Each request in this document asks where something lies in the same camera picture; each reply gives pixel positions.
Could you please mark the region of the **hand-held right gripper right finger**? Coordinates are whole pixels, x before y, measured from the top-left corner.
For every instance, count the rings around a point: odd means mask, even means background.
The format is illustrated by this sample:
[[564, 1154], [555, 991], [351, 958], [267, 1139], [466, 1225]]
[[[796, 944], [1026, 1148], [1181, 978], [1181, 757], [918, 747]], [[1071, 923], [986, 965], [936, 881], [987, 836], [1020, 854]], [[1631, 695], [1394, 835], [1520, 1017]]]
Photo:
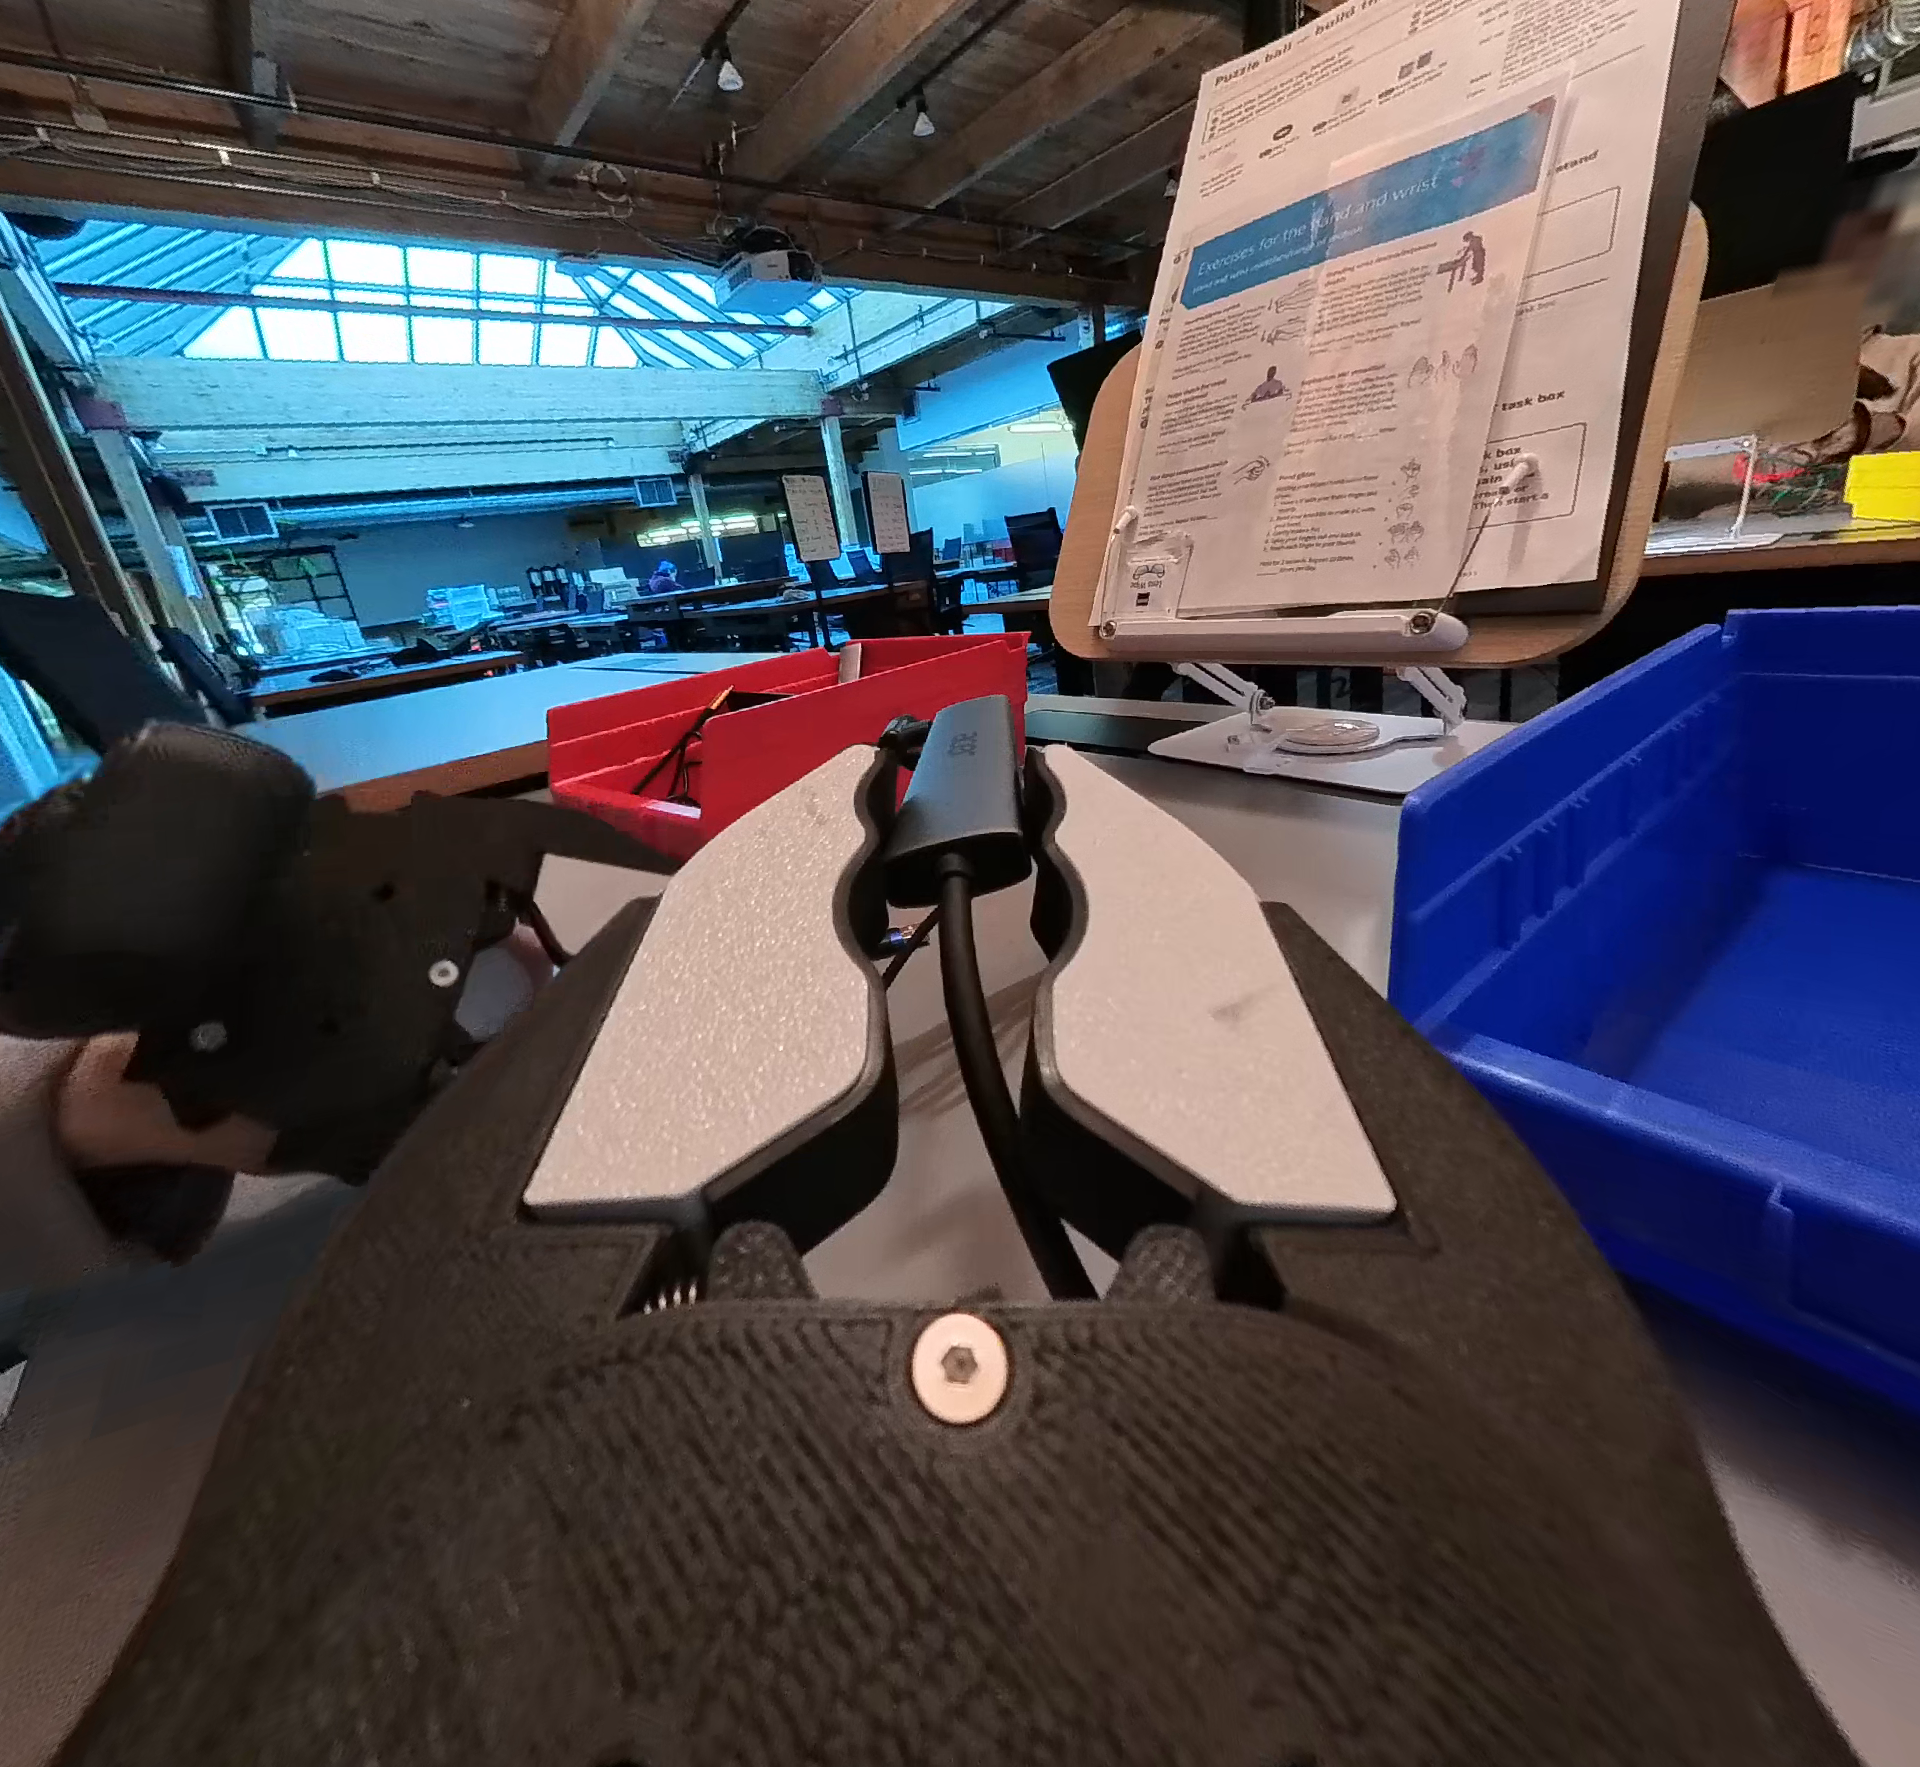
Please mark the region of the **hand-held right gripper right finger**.
[[1023, 1154], [1061, 1218], [1120, 1257], [1151, 1225], [1215, 1260], [1263, 1227], [1375, 1229], [1402, 1203], [1254, 885], [1070, 747], [1026, 758], [1044, 955]]

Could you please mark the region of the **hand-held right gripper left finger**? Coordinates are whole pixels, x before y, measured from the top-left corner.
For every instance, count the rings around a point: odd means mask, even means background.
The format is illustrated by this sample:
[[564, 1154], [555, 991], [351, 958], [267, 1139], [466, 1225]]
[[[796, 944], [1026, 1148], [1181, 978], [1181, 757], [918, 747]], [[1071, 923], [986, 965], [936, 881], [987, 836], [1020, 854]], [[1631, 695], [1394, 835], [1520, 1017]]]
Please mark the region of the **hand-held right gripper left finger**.
[[612, 922], [523, 1013], [519, 1216], [654, 1225], [696, 1253], [743, 1224], [808, 1253], [901, 1151], [873, 947], [899, 762], [858, 743], [749, 807]]

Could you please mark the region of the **grey usb hub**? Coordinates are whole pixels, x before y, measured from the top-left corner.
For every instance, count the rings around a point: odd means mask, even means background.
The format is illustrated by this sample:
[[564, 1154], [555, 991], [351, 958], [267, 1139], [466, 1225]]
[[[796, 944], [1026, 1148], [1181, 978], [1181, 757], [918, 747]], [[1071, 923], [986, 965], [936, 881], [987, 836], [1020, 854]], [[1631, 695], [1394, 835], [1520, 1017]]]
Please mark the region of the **grey usb hub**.
[[882, 853], [887, 898], [932, 910], [952, 877], [973, 895], [1031, 874], [1020, 807], [1020, 719], [1013, 697], [986, 694], [930, 721]]

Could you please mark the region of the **person's left forearm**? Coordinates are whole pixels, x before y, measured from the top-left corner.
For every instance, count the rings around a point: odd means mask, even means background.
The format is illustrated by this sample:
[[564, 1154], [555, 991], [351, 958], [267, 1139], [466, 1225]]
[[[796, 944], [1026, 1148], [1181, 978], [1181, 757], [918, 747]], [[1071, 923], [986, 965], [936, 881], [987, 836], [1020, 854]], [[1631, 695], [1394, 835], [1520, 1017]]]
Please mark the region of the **person's left forearm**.
[[36, 1295], [155, 1257], [151, 1246], [100, 1216], [84, 1173], [58, 1145], [58, 1082], [82, 1041], [19, 1036], [3, 1041], [5, 1372], [26, 1356], [22, 1322]]

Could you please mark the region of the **grey desk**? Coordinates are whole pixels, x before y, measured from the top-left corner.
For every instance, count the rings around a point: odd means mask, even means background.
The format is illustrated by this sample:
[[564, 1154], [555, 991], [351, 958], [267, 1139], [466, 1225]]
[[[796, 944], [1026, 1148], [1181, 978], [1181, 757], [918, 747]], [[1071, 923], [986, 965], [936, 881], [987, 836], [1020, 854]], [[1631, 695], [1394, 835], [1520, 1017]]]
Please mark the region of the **grey desk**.
[[[1091, 762], [1297, 910], [1370, 984], [1400, 805], [1147, 757]], [[807, 1260], [831, 1296], [1038, 1292], [965, 1110], [936, 965], [892, 991], [903, 1141], [887, 1190]], [[253, 1354], [351, 1207], [248, 1179], [182, 1268], [5, 1296], [3, 1761], [47, 1763], [150, 1606]], [[1916, 1420], [1644, 1292], [1700, 1453], [1785, 1638], [1863, 1763], [1916, 1763]]]

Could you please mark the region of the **person's left hand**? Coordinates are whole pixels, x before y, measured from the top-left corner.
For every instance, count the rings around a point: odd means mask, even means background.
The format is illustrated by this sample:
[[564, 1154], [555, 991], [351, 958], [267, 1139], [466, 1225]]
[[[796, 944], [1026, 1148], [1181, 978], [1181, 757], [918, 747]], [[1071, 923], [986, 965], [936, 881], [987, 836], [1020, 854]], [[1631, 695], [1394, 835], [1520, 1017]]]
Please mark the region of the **person's left hand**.
[[137, 1082], [133, 1033], [95, 1033], [79, 1043], [58, 1082], [55, 1137], [82, 1173], [133, 1169], [263, 1174], [277, 1133], [245, 1113], [210, 1126], [182, 1126], [166, 1092]]

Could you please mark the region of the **grey table with wooden edge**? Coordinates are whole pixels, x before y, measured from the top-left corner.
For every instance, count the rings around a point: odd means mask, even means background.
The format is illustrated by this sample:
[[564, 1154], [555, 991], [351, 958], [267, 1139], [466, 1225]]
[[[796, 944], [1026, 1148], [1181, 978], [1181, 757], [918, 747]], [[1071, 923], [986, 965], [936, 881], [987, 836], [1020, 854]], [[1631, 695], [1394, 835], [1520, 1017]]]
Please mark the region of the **grey table with wooden edge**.
[[324, 795], [392, 809], [417, 794], [517, 795], [544, 789], [548, 717], [591, 697], [676, 680], [716, 683], [760, 653], [616, 653], [557, 669], [390, 694], [238, 730], [297, 762]]

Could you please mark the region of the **red plastic bin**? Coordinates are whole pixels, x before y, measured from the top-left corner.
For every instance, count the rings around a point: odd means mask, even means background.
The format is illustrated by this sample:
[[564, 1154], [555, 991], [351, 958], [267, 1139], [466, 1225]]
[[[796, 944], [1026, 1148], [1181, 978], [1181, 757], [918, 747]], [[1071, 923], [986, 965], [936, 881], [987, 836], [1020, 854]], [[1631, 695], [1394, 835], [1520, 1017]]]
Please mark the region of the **red plastic bin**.
[[807, 772], [875, 745], [901, 717], [1004, 694], [1020, 727], [1024, 630], [865, 638], [863, 676], [836, 681], [838, 651], [791, 651], [723, 673], [555, 708], [548, 781], [662, 856], [684, 861]]

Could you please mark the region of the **blue plastic bin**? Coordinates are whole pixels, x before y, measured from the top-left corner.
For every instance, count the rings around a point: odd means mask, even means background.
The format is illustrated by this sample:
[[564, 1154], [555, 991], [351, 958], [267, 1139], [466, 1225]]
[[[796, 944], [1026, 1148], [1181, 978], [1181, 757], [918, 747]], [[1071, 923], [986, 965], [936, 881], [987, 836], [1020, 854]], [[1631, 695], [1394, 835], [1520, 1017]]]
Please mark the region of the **blue plastic bin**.
[[1609, 1261], [1919, 1409], [1919, 612], [1739, 611], [1414, 789], [1389, 1000]]

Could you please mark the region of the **blue header exercise sheet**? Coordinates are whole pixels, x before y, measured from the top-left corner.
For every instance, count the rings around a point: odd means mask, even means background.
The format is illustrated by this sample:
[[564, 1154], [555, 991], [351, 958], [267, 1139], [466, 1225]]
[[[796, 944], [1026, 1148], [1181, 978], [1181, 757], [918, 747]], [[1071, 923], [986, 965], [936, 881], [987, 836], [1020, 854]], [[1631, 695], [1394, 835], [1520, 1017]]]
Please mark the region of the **blue header exercise sheet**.
[[1552, 73], [1193, 236], [1142, 366], [1102, 627], [1449, 587], [1570, 97]]

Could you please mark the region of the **black monitor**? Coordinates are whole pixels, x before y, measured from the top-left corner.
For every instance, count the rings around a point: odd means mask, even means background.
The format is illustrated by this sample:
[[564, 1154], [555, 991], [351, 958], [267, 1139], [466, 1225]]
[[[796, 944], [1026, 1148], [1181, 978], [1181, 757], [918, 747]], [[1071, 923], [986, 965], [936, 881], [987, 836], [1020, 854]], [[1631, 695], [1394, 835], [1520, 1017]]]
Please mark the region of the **black monitor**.
[[1087, 444], [1091, 413], [1108, 374], [1142, 342], [1141, 327], [1097, 340], [1046, 364], [1049, 379], [1068, 415], [1076, 450]]

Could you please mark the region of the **ceiling projector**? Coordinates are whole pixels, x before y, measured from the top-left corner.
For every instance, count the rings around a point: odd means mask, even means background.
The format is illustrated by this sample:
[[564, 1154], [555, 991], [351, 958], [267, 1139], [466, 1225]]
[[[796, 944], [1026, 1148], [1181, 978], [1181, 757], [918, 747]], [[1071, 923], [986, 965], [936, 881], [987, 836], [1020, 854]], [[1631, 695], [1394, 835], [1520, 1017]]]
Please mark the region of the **ceiling projector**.
[[779, 226], [739, 226], [723, 246], [718, 304], [727, 312], [775, 317], [803, 307], [821, 286], [815, 257]]

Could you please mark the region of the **wooden work table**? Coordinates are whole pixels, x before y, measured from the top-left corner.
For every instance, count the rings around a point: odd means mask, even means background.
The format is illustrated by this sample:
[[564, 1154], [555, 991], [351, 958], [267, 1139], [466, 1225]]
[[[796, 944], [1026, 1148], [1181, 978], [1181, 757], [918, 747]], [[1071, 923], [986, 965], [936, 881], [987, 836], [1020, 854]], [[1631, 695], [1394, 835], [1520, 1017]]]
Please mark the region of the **wooden work table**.
[[1837, 514], [1751, 518], [1743, 525], [1656, 522], [1641, 580], [1756, 571], [1826, 571], [1919, 563], [1919, 521], [1840, 521]]

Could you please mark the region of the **cardboard box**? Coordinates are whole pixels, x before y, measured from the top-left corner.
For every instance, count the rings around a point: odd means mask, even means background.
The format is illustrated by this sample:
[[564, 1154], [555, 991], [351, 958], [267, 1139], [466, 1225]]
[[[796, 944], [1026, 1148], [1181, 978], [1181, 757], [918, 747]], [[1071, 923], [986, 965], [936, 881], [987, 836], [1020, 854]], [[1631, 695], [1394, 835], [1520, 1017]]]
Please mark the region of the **cardboard box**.
[[1857, 401], [1869, 274], [1853, 264], [1785, 272], [1707, 296], [1694, 316], [1667, 446], [1828, 435]]

